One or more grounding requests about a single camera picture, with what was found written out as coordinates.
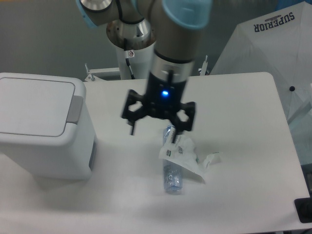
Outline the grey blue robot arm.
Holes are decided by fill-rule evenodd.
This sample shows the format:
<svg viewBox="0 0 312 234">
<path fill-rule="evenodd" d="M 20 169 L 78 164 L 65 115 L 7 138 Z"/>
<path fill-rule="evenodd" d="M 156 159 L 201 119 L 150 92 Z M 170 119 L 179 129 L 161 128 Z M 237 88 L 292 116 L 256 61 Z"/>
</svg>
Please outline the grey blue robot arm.
<svg viewBox="0 0 312 234">
<path fill-rule="evenodd" d="M 191 74 L 196 51 L 209 21 L 210 0 L 78 0 L 90 27 L 106 25 L 110 42 L 129 52 L 153 48 L 146 91 L 128 92 L 122 118 L 130 126 L 146 116 L 167 119 L 175 134 L 191 131 L 196 104 L 181 98 Z"/>
</svg>

